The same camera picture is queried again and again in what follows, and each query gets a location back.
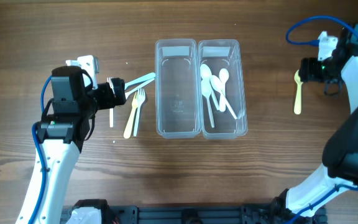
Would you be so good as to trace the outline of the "yellow plastic spoon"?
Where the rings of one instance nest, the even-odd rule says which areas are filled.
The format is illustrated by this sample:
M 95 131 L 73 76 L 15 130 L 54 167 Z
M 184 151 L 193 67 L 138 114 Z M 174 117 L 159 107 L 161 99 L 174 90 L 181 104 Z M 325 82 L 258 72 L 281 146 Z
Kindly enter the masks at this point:
M 294 75 L 294 81 L 296 83 L 296 95 L 294 102 L 293 112 L 297 115 L 301 114 L 301 96 L 302 96 L 302 84 L 301 78 L 299 76 L 299 71 L 297 70 Z

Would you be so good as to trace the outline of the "white spoon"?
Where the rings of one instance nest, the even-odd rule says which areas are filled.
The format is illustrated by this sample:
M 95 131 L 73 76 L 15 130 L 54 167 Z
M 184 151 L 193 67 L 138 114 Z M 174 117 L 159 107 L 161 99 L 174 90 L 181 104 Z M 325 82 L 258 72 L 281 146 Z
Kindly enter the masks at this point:
M 237 116 L 233 110 L 233 108 L 231 107 L 230 103 L 228 102 L 227 98 L 225 97 L 224 93 L 223 93 L 223 83 L 220 81 L 220 79 L 215 76 L 212 75 L 210 78 L 210 82 L 212 84 L 212 87 L 215 91 L 219 92 L 219 94 L 221 95 L 220 98 L 223 99 L 224 104 L 226 105 L 226 107 L 228 108 L 229 112 L 232 114 L 234 119 L 237 119 Z
M 213 112 L 212 112 L 212 107 L 211 107 L 211 102 L 210 102 L 210 97 L 212 94 L 212 86 L 211 86 L 209 80 L 203 79 L 201 81 L 201 93 L 206 98 L 209 120 L 211 123 L 211 127 L 214 128 L 215 127 L 214 118 L 213 118 Z
M 219 71 L 219 79 L 222 83 L 222 93 L 223 95 L 226 95 L 226 82 L 229 79 L 229 72 L 226 68 L 222 68 Z M 224 102 L 224 100 L 220 97 L 219 98 L 219 110 L 220 112 L 225 112 L 226 110 L 226 104 Z
M 210 78 L 212 76 L 212 72 L 211 72 L 211 69 L 206 64 L 201 64 L 200 65 L 200 75 L 201 75 L 203 80 L 207 80 L 209 83 L 211 83 Z M 212 96 L 215 108 L 218 110 L 219 109 L 219 103 L 218 103 L 218 100 L 216 98 L 216 95 L 214 93 L 213 88 L 212 88 L 211 96 Z

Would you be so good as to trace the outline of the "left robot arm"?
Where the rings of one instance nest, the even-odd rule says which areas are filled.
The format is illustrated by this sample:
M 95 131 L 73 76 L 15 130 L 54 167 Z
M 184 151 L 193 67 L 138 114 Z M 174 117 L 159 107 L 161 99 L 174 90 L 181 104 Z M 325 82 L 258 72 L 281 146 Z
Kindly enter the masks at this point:
M 78 66 L 52 70 L 53 97 L 32 126 L 35 164 L 17 223 L 60 221 L 71 173 L 93 133 L 97 111 L 125 104 L 123 79 L 85 84 L 90 78 Z

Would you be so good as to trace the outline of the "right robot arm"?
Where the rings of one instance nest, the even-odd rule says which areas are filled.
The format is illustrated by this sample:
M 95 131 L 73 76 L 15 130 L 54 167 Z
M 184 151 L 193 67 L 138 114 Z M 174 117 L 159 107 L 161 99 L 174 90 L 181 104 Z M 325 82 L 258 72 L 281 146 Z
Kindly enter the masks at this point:
M 337 84 L 347 89 L 350 116 L 323 149 L 321 165 L 301 184 L 286 189 L 270 207 L 272 218 L 286 223 L 316 220 L 318 209 L 341 193 L 358 191 L 358 23 L 341 21 L 340 37 L 323 31 L 307 44 L 318 48 L 316 58 L 304 58 L 294 79 L 297 84 L 294 112 L 301 112 L 301 86 L 307 82 Z

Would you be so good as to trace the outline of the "white fork angled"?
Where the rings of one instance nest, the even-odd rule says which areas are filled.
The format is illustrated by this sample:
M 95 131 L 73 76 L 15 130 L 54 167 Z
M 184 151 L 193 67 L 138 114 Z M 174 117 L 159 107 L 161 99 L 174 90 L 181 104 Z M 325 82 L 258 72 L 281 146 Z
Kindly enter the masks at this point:
M 129 97 L 131 94 L 133 94 L 133 93 L 136 92 L 137 90 L 139 90 L 139 89 L 145 87 L 146 85 L 148 85 L 149 83 L 151 83 L 151 82 L 154 81 L 154 80 L 155 80 L 154 78 L 152 78 L 152 79 L 150 79 L 150 80 L 147 80 L 146 82 L 141 83 L 140 85 L 138 85 L 137 87 L 133 88 L 132 90 L 125 92 L 125 97 L 126 97 L 126 99 L 128 99 L 128 97 Z

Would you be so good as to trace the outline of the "white fork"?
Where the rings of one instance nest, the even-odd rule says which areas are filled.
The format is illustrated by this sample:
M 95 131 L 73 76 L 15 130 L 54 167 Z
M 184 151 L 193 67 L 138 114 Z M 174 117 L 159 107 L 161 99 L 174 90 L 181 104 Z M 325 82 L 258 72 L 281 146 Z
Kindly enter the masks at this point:
M 134 124 L 134 133 L 133 133 L 134 137 L 136 137 L 137 133 L 138 133 L 141 106 L 145 101 L 145 90 L 143 88 L 140 88 L 138 90 L 138 100 L 137 101 L 138 101 L 138 108 L 137 108 L 135 124 Z
M 112 92 L 114 93 L 114 85 L 111 81 L 113 77 L 107 77 L 107 81 L 109 83 L 110 88 L 112 89 Z M 109 109 L 109 127 L 113 128 L 114 127 L 114 108 L 110 108 Z

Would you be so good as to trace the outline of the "light blue plastic fork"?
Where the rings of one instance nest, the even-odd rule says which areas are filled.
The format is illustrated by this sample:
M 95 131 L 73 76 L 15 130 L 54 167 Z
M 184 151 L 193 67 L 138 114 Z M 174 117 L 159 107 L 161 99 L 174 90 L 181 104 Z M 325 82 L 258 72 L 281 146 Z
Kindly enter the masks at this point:
M 146 81 L 148 81 L 150 79 L 153 79 L 153 78 L 155 78 L 155 72 L 151 72 L 151 73 L 148 73 L 146 75 L 143 75 L 143 76 L 141 76 L 139 78 L 136 78 L 135 80 L 132 80 L 132 81 L 129 81 L 129 82 L 125 83 L 125 90 L 127 90 L 132 85 L 143 83 L 143 82 L 146 82 Z

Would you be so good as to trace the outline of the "yellow plastic fork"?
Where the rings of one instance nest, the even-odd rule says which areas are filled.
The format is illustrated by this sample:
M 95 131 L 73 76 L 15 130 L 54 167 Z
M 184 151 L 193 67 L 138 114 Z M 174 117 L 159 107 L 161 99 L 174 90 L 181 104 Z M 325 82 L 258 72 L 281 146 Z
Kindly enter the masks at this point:
M 127 121 L 126 128 L 125 128 L 124 134 L 123 134 L 125 139 L 129 139 L 131 137 L 132 128 L 134 125 L 135 112 L 136 112 L 137 108 L 138 108 L 138 92 L 135 93 L 134 98 L 132 100 L 131 113 L 129 115 L 129 119 Z

